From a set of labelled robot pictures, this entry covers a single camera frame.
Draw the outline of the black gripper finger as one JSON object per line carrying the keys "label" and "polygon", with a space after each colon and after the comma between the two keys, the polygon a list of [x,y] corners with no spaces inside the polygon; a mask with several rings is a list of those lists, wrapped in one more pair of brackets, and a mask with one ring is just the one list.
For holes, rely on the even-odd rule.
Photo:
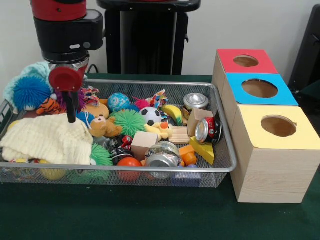
{"label": "black gripper finger", "polygon": [[76,122],[76,111],[79,108],[79,97],[77,92],[66,92],[65,103],[68,122],[73,124]]}

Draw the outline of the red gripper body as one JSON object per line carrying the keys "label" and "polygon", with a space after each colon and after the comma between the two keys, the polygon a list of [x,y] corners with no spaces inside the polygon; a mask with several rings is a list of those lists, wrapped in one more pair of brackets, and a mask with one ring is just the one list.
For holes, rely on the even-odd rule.
{"label": "red gripper body", "polygon": [[55,67],[50,71],[49,83],[60,92],[77,92],[83,85],[86,69],[87,65],[79,69],[71,68],[70,65]]}

